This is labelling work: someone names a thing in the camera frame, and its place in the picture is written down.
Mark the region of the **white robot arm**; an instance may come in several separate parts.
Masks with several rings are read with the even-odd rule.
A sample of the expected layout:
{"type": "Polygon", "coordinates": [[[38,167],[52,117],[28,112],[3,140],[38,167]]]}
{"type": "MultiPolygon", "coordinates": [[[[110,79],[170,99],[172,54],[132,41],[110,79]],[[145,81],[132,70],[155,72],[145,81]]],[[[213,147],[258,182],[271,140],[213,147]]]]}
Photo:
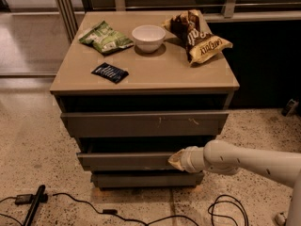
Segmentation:
{"type": "Polygon", "coordinates": [[[180,149],[168,158],[177,170],[197,173],[207,170],[235,174],[239,169],[252,171],[293,189],[286,226],[301,225],[301,154],[249,149],[222,140],[211,140],[204,147],[180,149]]]}

